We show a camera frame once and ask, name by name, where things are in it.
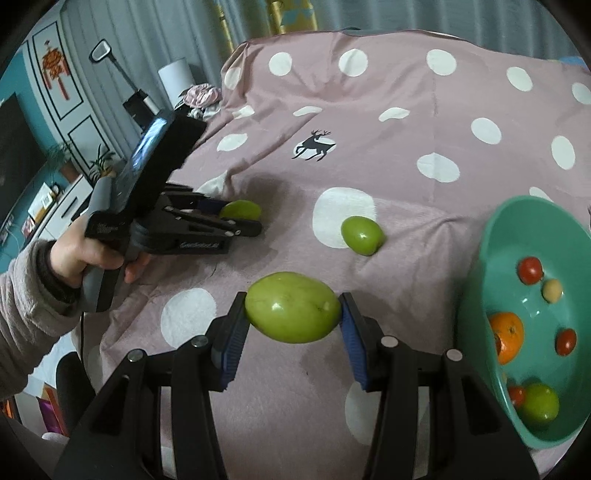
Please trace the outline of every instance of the cable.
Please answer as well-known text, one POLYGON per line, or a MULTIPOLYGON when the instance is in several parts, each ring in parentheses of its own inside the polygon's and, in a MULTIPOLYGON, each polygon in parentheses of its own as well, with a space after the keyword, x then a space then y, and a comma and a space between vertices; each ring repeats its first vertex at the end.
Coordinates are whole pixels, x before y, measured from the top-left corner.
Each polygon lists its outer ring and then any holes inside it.
POLYGON ((22 250, 22 246, 21 246, 21 244, 20 244, 20 243, 18 243, 18 238, 17 238, 17 236, 16 236, 14 233, 12 233, 12 232, 10 231, 10 228, 7 228, 7 229, 6 229, 6 233, 7 233, 8 235, 10 235, 12 238, 14 238, 14 241, 17 243, 18 252, 20 253, 20 251, 22 250))
POLYGON ((80 360, 82 360, 82 368, 86 372, 86 364, 84 362, 84 312, 80 314, 80 360))

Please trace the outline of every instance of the hand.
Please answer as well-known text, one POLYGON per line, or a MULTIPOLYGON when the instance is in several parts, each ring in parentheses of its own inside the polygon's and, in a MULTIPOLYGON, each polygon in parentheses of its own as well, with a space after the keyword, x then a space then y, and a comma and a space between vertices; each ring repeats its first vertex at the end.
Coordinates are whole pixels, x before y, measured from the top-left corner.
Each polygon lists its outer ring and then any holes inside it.
MULTIPOLYGON (((115 270, 123 265, 124 258, 119 252, 92 238, 85 238, 86 218, 77 218, 59 237, 49 255, 51 269, 58 278, 72 288, 82 285, 82 275, 87 265, 105 270, 115 270)), ((144 252, 137 260, 125 267, 125 282, 135 281, 150 263, 152 256, 144 252)))

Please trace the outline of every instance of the potted plant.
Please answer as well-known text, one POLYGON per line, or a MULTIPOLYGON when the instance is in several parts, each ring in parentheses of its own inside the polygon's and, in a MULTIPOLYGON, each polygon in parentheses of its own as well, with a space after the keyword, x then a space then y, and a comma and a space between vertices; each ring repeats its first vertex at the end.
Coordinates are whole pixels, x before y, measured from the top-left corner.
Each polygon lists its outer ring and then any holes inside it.
POLYGON ((114 177, 116 172, 115 166, 115 152, 109 149, 105 144, 99 144, 99 148, 96 152, 96 160, 92 162, 90 167, 90 181, 96 184, 96 182, 106 176, 114 177))
POLYGON ((52 171, 59 171, 69 183, 76 181, 80 173, 72 162, 72 142, 62 142, 50 147, 45 153, 52 171))

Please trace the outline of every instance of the green fruit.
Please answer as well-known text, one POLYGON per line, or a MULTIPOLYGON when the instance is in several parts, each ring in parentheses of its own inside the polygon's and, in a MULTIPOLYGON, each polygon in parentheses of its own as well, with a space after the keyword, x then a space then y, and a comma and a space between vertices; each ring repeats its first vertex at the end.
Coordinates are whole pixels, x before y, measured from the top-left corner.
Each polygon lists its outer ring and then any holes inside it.
POLYGON ((253 283, 245 307, 260 332, 285 343, 320 340, 340 320, 340 303, 330 287, 294 272, 273 273, 253 283))
POLYGON ((386 236, 371 218, 354 216, 340 226, 343 240, 353 252, 366 257, 376 253, 386 241, 386 236))
POLYGON ((525 388, 525 401, 519 409, 521 419, 530 427, 541 428, 558 416, 560 402, 556 392, 543 383, 525 388))
POLYGON ((261 217, 261 207, 250 200, 236 200, 235 202, 224 205, 219 217, 258 220, 261 217))

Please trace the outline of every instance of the teal bowl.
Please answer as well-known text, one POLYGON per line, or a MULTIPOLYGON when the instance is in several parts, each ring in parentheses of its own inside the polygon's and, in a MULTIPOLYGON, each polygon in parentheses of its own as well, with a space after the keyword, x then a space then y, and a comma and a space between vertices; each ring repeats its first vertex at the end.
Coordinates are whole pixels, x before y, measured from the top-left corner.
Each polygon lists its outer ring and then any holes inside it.
POLYGON ((572 217, 548 200, 531 196, 503 203, 488 221, 478 258, 470 272, 457 315, 457 347, 477 370, 505 410, 523 442, 533 449, 555 447, 572 437, 591 413, 591 237, 572 217), (548 304, 542 282, 524 285, 517 264, 537 257, 544 279, 557 278, 562 298, 548 304), (497 359, 488 316, 513 312, 523 322, 525 338, 506 365, 497 359), (577 345, 558 356, 559 331, 572 328, 577 345), (543 430, 530 430, 513 408, 504 374, 511 383, 541 381, 560 399, 556 419, 543 430))

